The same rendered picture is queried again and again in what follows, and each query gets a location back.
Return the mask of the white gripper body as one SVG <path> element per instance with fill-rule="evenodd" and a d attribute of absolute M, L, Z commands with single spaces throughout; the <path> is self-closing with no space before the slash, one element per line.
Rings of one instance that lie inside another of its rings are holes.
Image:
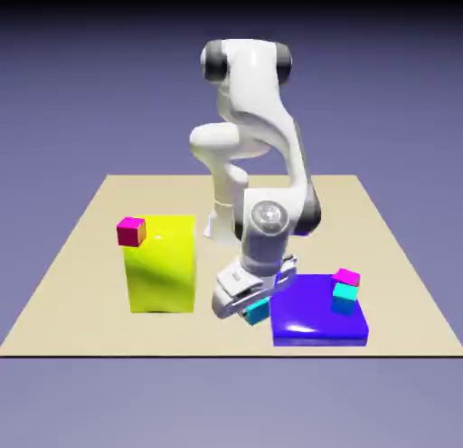
<path fill-rule="evenodd" d="M 219 319 L 240 313 L 251 304 L 268 296 L 269 277 L 247 271 L 236 258 L 217 273 L 212 307 Z"/>

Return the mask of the small cyan cube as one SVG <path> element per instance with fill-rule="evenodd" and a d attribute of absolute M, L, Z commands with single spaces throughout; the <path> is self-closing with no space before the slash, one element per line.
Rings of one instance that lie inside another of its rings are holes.
<path fill-rule="evenodd" d="M 249 325 L 254 326 L 267 319 L 269 315 L 269 298 L 264 298 L 248 306 L 241 316 Z"/>
<path fill-rule="evenodd" d="M 346 316 L 354 313 L 358 287 L 337 282 L 333 289 L 331 311 Z"/>

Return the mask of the small magenta cube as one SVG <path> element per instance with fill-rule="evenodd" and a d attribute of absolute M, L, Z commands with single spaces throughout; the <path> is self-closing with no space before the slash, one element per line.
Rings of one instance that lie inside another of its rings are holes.
<path fill-rule="evenodd" d="M 332 275 L 334 282 L 340 282 L 346 285 L 358 287 L 361 280 L 361 275 L 358 272 L 347 270 L 346 268 L 339 268 L 337 272 Z"/>
<path fill-rule="evenodd" d="M 138 217 L 124 217 L 117 225 L 118 244 L 138 247 L 146 239 L 146 220 Z"/>

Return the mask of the large yellow box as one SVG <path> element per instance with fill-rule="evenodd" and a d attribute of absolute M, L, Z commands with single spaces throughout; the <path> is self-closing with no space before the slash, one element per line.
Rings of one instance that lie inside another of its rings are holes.
<path fill-rule="evenodd" d="M 192 313 L 195 302 L 195 216 L 139 214 L 146 238 L 122 248 L 133 313 Z"/>

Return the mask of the large blue box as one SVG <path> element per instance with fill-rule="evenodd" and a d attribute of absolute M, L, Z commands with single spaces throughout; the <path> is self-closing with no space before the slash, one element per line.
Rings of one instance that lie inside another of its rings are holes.
<path fill-rule="evenodd" d="M 299 274 L 269 303 L 273 344 L 298 346 L 364 346 L 369 327 L 357 299 L 354 313 L 331 311 L 336 282 L 329 274 Z"/>

